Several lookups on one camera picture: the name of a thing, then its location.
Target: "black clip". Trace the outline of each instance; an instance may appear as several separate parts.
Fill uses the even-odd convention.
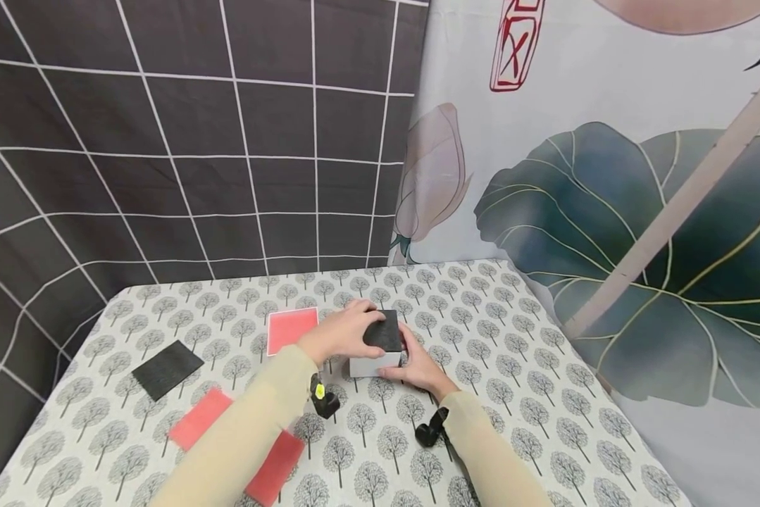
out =
[[[419,424],[416,427],[416,441],[422,445],[422,447],[433,447],[439,437],[444,437],[445,444],[449,443],[447,433],[444,431],[444,420],[448,415],[448,410],[445,407],[441,407],[438,411],[435,411],[433,417],[431,417],[430,424]]]
[[[332,417],[332,414],[340,408],[340,399],[334,393],[326,392],[324,384],[320,382],[320,377],[317,373],[312,375],[309,394],[312,406],[315,406],[315,412],[322,418]]]

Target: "black card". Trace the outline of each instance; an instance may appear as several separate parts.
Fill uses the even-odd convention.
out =
[[[151,399],[157,401],[203,364],[204,361],[189,351],[188,347],[176,341],[132,370],[131,374]]]
[[[385,314],[385,320],[374,322],[368,326],[363,335],[363,342],[372,347],[380,347],[386,352],[401,352],[402,339],[399,336],[396,310],[380,310]]]

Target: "beige sleeve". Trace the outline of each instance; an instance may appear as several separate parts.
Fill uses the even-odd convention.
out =
[[[442,406],[450,410],[444,428],[470,475],[483,507],[552,507],[531,470],[490,423],[478,399],[458,391]]]
[[[199,438],[149,505],[234,505],[282,429],[304,414],[309,382],[317,372],[300,348],[284,347]]]

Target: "table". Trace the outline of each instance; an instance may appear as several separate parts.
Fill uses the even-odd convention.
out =
[[[479,396],[555,506],[689,505],[523,279],[486,260],[123,290],[1,474],[0,506],[145,506],[182,458],[167,438],[173,423],[210,388],[239,396],[270,360],[269,313],[317,306],[325,318],[355,297],[398,311]],[[175,340],[205,364],[152,402],[130,372]],[[346,364],[324,365],[336,416],[321,420],[307,404],[295,423],[309,448],[280,505],[474,506],[444,443],[422,449],[413,438],[435,411],[428,394],[350,378]]]

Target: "card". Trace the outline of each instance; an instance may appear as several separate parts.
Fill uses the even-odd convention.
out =
[[[274,356],[280,349],[296,343],[306,331],[318,325],[318,309],[276,311],[267,319],[267,356]]]

